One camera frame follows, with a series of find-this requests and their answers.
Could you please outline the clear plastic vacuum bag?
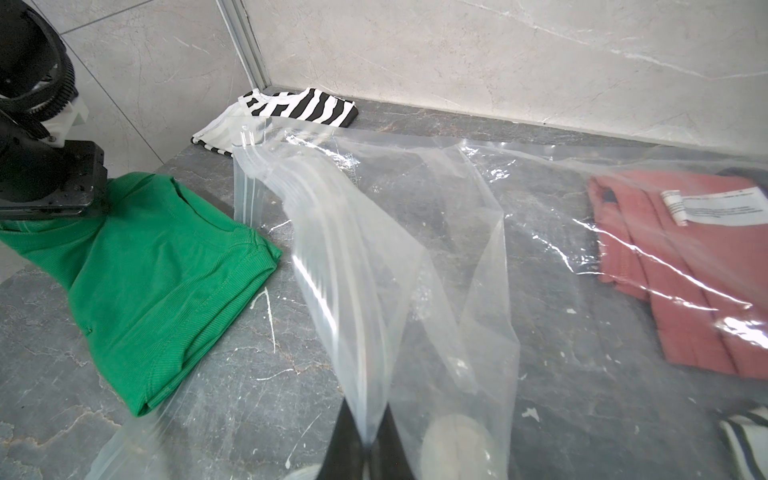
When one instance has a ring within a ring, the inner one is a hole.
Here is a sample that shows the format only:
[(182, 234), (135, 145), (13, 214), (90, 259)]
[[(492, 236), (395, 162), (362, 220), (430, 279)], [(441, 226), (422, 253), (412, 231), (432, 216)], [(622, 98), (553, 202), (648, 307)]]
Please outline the clear plastic vacuum bag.
[(672, 364), (604, 283), (590, 178), (763, 159), (241, 121), (167, 172), (269, 236), (280, 267), (93, 479), (315, 479), (346, 400), (390, 406), (414, 479), (740, 479), (719, 422), (764, 380)]

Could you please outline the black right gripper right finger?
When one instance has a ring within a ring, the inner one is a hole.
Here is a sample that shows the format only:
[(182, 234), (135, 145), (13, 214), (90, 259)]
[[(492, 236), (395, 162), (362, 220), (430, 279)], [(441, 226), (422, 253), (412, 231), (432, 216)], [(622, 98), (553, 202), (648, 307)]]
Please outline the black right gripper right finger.
[(367, 452), (367, 475), (372, 480), (413, 480), (396, 422), (386, 407), (375, 440)]

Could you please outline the green shirt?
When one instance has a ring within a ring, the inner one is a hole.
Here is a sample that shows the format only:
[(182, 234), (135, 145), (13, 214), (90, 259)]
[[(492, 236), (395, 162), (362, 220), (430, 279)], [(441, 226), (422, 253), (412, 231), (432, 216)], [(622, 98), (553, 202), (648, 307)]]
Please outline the green shirt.
[(63, 287), (95, 366), (139, 417), (222, 337), (281, 251), (171, 176), (128, 173), (107, 193), (106, 215), (5, 220), (1, 239)]

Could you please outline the black white striped tank top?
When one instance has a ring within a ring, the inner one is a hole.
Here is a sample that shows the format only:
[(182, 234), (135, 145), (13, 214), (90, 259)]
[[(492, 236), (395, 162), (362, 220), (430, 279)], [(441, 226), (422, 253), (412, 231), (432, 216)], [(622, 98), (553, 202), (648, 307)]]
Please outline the black white striped tank top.
[(282, 117), (347, 128), (358, 114), (354, 101), (317, 88), (307, 88), (297, 93), (281, 91), (272, 95), (254, 89), (240, 96), (208, 125), (193, 134), (191, 143), (231, 157), (230, 129), (236, 126), (241, 117)]

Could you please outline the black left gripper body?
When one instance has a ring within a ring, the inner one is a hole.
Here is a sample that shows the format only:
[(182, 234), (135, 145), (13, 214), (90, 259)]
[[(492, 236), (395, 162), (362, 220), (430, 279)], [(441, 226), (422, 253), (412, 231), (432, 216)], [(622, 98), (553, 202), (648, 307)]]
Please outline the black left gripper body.
[(54, 148), (1, 115), (1, 218), (98, 217), (108, 210), (104, 151), (91, 141)]

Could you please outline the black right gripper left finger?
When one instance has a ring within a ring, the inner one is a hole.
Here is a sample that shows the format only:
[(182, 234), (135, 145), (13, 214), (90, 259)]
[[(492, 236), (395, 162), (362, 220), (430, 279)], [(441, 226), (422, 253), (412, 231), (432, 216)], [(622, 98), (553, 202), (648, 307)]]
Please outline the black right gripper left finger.
[(351, 409), (343, 400), (317, 480), (362, 480), (365, 450)]

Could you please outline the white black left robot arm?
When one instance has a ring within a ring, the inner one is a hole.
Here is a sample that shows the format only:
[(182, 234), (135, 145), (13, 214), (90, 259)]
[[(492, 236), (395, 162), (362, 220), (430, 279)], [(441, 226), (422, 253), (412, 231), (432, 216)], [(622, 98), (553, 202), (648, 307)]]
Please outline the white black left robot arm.
[(68, 137), (88, 116), (74, 65), (57, 31), (26, 2), (2, 2), (2, 219), (107, 212), (103, 149)]

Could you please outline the red shirt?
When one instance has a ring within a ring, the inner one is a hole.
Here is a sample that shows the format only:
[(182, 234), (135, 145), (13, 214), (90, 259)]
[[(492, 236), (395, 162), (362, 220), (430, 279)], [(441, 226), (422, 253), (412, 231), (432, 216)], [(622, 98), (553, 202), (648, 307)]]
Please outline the red shirt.
[(665, 359), (767, 377), (767, 173), (589, 179), (600, 279), (648, 302)]

